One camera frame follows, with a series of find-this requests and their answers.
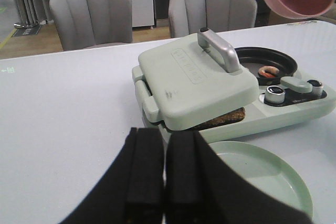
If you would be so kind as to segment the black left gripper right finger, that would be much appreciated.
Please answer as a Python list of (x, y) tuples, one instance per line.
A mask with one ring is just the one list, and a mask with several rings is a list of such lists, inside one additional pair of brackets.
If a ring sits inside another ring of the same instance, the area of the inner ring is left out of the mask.
[(165, 189), (166, 223), (311, 223), (238, 175), (198, 131), (171, 135)]

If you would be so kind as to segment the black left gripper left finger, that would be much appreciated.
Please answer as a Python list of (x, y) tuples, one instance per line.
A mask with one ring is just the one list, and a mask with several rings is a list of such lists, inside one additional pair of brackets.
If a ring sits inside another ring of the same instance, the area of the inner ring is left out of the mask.
[(132, 128), (94, 188), (63, 223), (161, 223), (164, 147), (160, 132)]

